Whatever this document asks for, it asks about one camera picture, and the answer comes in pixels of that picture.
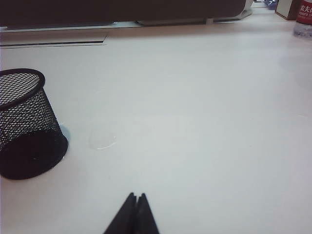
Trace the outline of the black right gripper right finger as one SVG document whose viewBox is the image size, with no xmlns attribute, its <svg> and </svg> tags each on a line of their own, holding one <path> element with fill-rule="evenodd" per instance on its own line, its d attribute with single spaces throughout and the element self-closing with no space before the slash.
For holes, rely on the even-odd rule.
<svg viewBox="0 0 312 234">
<path fill-rule="evenodd" d="M 159 234 L 147 196 L 143 193 L 135 206 L 134 234 Z"/>
</svg>

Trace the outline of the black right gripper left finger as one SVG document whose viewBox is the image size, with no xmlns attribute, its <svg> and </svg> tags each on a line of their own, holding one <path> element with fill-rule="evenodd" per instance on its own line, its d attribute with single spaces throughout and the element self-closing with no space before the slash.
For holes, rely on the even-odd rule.
<svg viewBox="0 0 312 234">
<path fill-rule="evenodd" d="M 130 193 L 106 228 L 104 234 L 132 234 L 134 231 L 137 197 Z"/>
</svg>

